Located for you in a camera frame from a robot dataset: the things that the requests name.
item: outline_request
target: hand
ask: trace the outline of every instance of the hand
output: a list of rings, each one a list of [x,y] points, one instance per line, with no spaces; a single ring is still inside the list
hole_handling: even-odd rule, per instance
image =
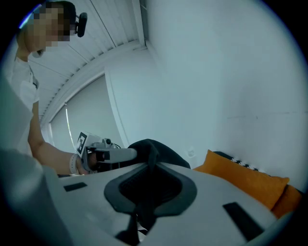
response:
[[[90,166],[90,168],[92,169],[93,167],[95,167],[96,163],[97,163],[96,154],[95,153],[89,154],[89,166]],[[89,174],[89,172],[82,167],[80,157],[78,157],[77,160],[76,160],[76,167],[78,169],[79,174],[84,174],[84,175]]]

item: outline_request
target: wristband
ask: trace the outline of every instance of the wristband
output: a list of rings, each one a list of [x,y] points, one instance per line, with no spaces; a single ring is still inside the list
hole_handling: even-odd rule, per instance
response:
[[[78,158],[78,154],[72,155],[71,159],[69,160],[69,170],[72,174],[79,175],[78,169],[76,167],[76,160]]]

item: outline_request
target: ceiling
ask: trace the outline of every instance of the ceiling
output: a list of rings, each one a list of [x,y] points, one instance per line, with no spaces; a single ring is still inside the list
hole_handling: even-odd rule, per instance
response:
[[[85,35],[51,47],[29,63],[39,81],[39,119],[62,86],[83,66],[118,46],[138,39],[133,0],[70,0],[77,15],[88,14]]]

